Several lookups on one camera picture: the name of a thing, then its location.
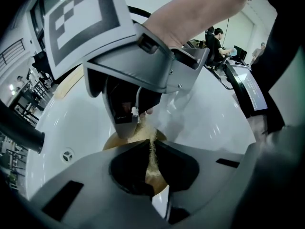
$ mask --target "office chair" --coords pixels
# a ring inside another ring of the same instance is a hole
[[[79,66],[79,64],[76,65],[75,67],[67,71],[65,74],[63,74],[61,77],[59,77],[57,80],[55,80],[49,65],[46,52],[41,51],[40,53],[36,54],[33,58],[35,60],[35,63],[33,63],[32,66],[35,69],[37,69],[38,72],[48,73],[55,84],[60,84],[73,70],[76,69],[76,67]]]
[[[214,57],[215,57],[214,43],[215,43],[214,34],[207,32],[205,34],[205,44],[206,44],[206,47],[208,49],[210,49],[208,59],[206,60],[207,65],[210,65],[211,63],[214,62]]]

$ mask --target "black sleeve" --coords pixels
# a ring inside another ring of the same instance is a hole
[[[300,24],[302,0],[268,0],[276,9],[277,17],[270,32],[264,53],[252,64],[252,75],[263,92],[267,109],[268,132],[280,130],[284,121],[269,90],[282,76],[304,42],[304,33],[290,36],[294,26]]]
[[[220,41],[218,39],[215,39],[215,48],[217,49],[222,48],[220,45]]]

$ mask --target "black hose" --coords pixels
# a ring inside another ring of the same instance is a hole
[[[0,101],[0,131],[16,144],[41,152],[44,133],[23,121]]]
[[[134,14],[146,17],[146,18],[149,18],[151,16],[151,13],[149,13],[145,10],[136,8],[136,7],[128,6],[128,9],[129,9],[130,13],[134,13]]]
[[[230,18],[228,18],[227,29],[225,30],[225,35],[224,35],[224,41],[225,41],[225,37],[227,36],[227,32],[228,32],[229,20],[230,20]]]

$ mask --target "man sitting at desk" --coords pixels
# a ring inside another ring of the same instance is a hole
[[[214,52],[215,52],[215,56],[214,56],[214,61],[216,62],[221,62],[224,59],[225,54],[229,54],[231,52],[234,51],[233,48],[228,49],[228,50],[223,50],[223,48],[220,45],[220,40],[223,38],[224,36],[224,32],[222,29],[217,28],[214,31],[215,34],[215,43],[214,43]]]

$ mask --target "black cable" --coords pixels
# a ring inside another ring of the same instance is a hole
[[[225,84],[223,84],[223,82],[221,80],[219,80],[219,82],[225,87],[225,89],[234,90],[233,88],[230,88],[230,87],[226,86]]]
[[[128,6],[128,9],[129,9],[130,13],[134,13],[134,14],[146,17],[146,18],[149,18],[151,16],[151,13],[149,13],[145,10],[136,8],[136,7]]]
[[[229,26],[229,19],[227,23],[227,29],[225,30],[224,41],[225,41],[225,37],[227,36],[228,26]]]
[[[195,48],[195,46],[190,42],[187,41],[186,44],[184,45],[185,48]]]

